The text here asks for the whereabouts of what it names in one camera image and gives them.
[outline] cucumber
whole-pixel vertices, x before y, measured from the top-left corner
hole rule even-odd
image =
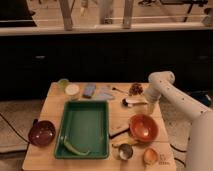
[[[79,156],[87,156],[90,153],[89,150],[87,152],[79,151],[78,149],[73,147],[72,144],[66,138],[64,139],[64,146],[66,147],[67,150]]]

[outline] green plastic tray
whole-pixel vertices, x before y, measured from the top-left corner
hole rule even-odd
[[[58,135],[55,157],[58,159],[103,159],[109,156],[108,103],[105,101],[67,102],[64,107]],[[68,151],[64,136],[79,151],[90,153],[86,156]]]

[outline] wall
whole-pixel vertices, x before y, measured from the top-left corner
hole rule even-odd
[[[213,88],[213,31],[0,37],[0,98],[43,98],[62,77],[147,82],[171,70],[183,90]]]

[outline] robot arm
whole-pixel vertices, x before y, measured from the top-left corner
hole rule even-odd
[[[213,171],[213,111],[175,88],[174,74],[155,72],[149,76],[146,100],[155,103],[161,94],[192,122],[186,155],[186,171]]]

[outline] dark red bowl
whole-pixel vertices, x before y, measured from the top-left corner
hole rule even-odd
[[[49,145],[55,137],[55,127],[50,121],[39,121],[31,128],[28,138],[31,144],[39,147]]]
[[[135,139],[151,142],[158,135],[158,126],[150,116],[137,114],[130,118],[130,131]]]

